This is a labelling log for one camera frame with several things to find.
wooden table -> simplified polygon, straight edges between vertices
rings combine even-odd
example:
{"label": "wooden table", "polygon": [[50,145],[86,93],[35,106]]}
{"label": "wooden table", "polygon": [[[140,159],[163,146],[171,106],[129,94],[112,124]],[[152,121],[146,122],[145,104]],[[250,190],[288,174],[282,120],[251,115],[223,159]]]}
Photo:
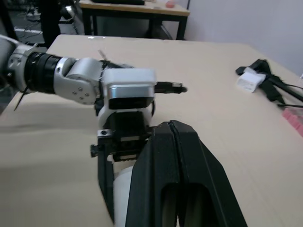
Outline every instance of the wooden table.
{"label": "wooden table", "polygon": [[[59,36],[48,52],[101,59],[100,48],[114,62],[153,68],[159,81],[188,87],[156,95],[152,125],[193,126],[224,166],[249,227],[303,226],[303,138],[260,90],[236,87],[235,69],[263,54],[243,44],[72,35]],[[296,75],[269,63],[298,85]],[[0,117],[1,226],[112,226],[89,155],[97,142],[93,107],[35,93],[14,112],[19,97]]]}
{"label": "wooden table", "polygon": [[91,0],[80,0],[80,7],[83,11],[83,23],[86,35],[91,35],[91,19],[93,19],[94,35],[98,35],[97,16],[101,17],[122,17],[149,20],[147,36],[151,38],[152,28],[155,21],[178,21],[179,27],[177,40],[184,40],[187,17],[190,12],[176,5],[174,8],[167,8],[162,2],[145,2],[144,6],[121,5],[121,4],[100,4]]}

black object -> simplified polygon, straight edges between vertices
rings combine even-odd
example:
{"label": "black object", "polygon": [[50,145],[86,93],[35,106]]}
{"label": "black object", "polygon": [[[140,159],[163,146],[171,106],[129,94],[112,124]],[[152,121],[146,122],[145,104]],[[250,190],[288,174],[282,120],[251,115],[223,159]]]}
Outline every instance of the black object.
{"label": "black object", "polygon": [[[293,85],[284,83],[280,79],[280,77],[275,76],[271,73],[270,66],[269,66],[269,63],[267,62],[267,60],[258,59],[248,67],[252,68],[257,73],[266,74],[266,79],[259,87],[264,91],[264,93],[266,94],[266,96],[270,102],[278,101],[281,103],[278,106],[281,106],[281,107],[289,106],[289,105],[285,104],[285,101],[284,101],[282,95],[280,94],[280,92],[278,92],[278,90],[274,86],[282,89],[283,91],[289,93],[296,99],[303,102],[303,96],[298,94],[295,90],[290,88]],[[236,73],[239,76],[242,75],[244,73],[245,68],[246,68],[245,66],[239,67],[236,70]]]}
{"label": "black object", "polygon": [[96,3],[109,3],[109,4],[125,4],[125,5],[141,5],[144,6],[143,0],[92,0]]}
{"label": "black object", "polygon": [[61,57],[34,52],[27,58],[24,79],[29,89],[48,94],[55,94],[53,77]]}
{"label": "black object", "polygon": [[[106,160],[113,151],[107,142],[98,141],[93,154],[98,154],[99,185],[114,221],[113,167]],[[126,227],[176,226],[177,216],[186,227],[247,226],[222,165],[192,127],[160,124],[137,157]]]}
{"label": "black object", "polygon": [[10,20],[10,17],[9,17],[9,10],[6,7],[6,5],[4,4],[3,0],[0,0],[0,18],[2,20],[2,23],[3,23],[4,27],[5,27],[7,36],[12,38],[12,39],[18,40],[17,35],[15,33],[15,30],[14,30],[14,26],[13,26],[11,20]]}
{"label": "black object", "polygon": [[39,0],[38,2],[41,29],[45,45],[49,48],[58,35],[60,35],[59,21],[60,7],[57,0]]}
{"label": "black object", "polygon": [[144,125],[142,112],[113,113],[107,119],[104,128],[98,135],[98,145],[90,146],[91,157],[98,156],[98,182],[107,210],[112,221],[114,217],[113,164],[107,161],[112,155],[114,161],[137,159],[146,139],[151,136],[151,128]]}
{"label": "black object", "polygon": [[152,38],[153,24],[155,21],[178,21],[179,27],[177,31],[177,40],[184,40],[185,29],[187,24],[187,16],[177,16],[168,14],[157,13],[142,13],[142,12],[130,12],[108,9],[89,9],[82,8],[83,12],[83,24],[85,35],[92,35],[91,29],[91,17],[93,19],[93,31],[94,35],[98,35],[98,28],[96,17],[118,17],[118,18],[133,18],[133,19],[146,19],[149,20],[148,38]]}
{"label": "black object", "polygon": [[158,82],[155,85],[155,93],[162,94],[181,94],[187,92],[187,88],[184,87],[181,83],[171,83],[171,82]]}

pink object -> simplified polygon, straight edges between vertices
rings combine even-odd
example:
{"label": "pink object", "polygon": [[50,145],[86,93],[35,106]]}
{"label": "pink object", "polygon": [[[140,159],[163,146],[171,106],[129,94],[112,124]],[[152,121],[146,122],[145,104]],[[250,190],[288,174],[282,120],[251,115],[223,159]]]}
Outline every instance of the pink object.
{"label": "pink object", "polygon": [[165,4],[165,6],[166,6],[167,8],[174,8],[175,5],[176,5],[176,3],[175,3],[174,0],[168,0],[168,1],[166,2],[166,4]]}
{"label": "pink object", "polygon": [[286,108],[282,116],[298,131],[303,137],[303,108]]}

black cable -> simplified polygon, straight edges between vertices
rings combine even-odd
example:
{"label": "black cable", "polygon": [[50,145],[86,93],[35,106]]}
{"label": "black cable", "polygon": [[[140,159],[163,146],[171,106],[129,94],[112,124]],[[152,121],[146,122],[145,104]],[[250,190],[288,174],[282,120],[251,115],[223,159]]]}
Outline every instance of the black cable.
{"label": "black cable", "polygon": [[189,4],[190,4],[190,0],[188,0],[188,2],[187,2],[187,10],[189,10]]}
{"label": "black cable", "polygon": [[290,87],[296,87],[296,88],[300,88],[303,90],[303,87],[300,87],[300,86],[296,86],[296,85],[292,85],[292,84],[286,84],[287,86],[290,86]]}
{"label": "black cable", "polygon": [[279,107],[296,107],[303,108],[303,105],[278,104]]}
{"label": "black cable", "polygon": [[155,100],[153,100],[153,102],[152,102],[151,104],[152,104],[151,115],[153,116],[153,115],[155,114],[155,111],[156,111],[156,103],[155,103]]}

